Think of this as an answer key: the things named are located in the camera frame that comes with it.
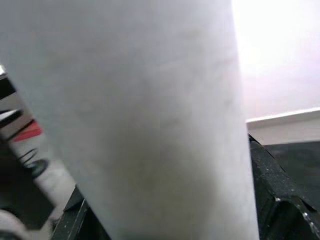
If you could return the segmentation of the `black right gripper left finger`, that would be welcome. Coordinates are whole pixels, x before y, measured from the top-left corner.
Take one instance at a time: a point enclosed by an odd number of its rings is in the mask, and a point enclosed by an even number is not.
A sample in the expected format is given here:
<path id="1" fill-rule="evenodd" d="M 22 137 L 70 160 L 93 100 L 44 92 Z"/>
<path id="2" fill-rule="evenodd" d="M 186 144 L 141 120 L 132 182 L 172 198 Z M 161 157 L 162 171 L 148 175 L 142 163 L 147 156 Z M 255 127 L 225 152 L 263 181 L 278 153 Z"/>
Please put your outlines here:
<path id="1" fill-rule="evenodd" d="M 52 240 L 109 240 L 80 190 L 75 187 L 57 222 Z"/>

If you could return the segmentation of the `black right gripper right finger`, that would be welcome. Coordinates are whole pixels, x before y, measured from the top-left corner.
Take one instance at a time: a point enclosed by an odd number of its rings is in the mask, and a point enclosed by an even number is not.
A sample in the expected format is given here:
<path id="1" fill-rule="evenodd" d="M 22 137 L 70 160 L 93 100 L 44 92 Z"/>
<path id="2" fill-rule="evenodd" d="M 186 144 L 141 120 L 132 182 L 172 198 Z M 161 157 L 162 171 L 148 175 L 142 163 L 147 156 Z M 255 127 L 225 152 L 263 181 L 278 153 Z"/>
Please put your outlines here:
<path id="1" fill-rule="evenodd" d="M 320 213 L 277 159 L 251 135 L 249 148 L 261 240 L 318 240 Z"/>

